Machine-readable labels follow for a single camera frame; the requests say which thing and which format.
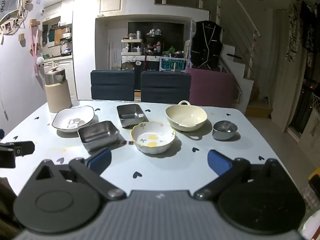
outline chair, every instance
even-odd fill
[[[93,70],[91,96],[97,100],[134,101],[134,70]]]
[[[189,100],[191,75],[179,72],[144,71],[141,73],[141,101],[178,104]]]
[[[233,74],[187,68],[191,74],[190,103],[196,106],[231,108],[236,79]]]

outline canister lid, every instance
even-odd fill
[[[51,70],[44,75],[44,79],[47,85],[61,83],[66,80],[66,71],[64,68],[52,67]]]

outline yellow floral bowl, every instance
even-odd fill
[[[142,122],[130,132],[131,139],[139,151],[147,154],[165,152],[176,137],[176,131],[162,122]]]

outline pink ribbon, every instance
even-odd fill
[[[33,60],[35,62],[34,65],[34,71],[35,71],[35,75],[38,76],[38,67],[37,67],[37,46],[38,46],[38,33],[39,33],[39,28],[37,28],[37,33],[36,33],[36,43],[34,43],[33,41],[33,35],[32,35],[32,26],[30,25],[30,35],[31,35],[31,48],[32,48],[32,56],[33,56]]]

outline cutting board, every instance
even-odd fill
[[[60,45],[60,39],[62,39],[63,33],[66,32],[66,28],[56,28],[54,30],[54,44],[55,45]]]

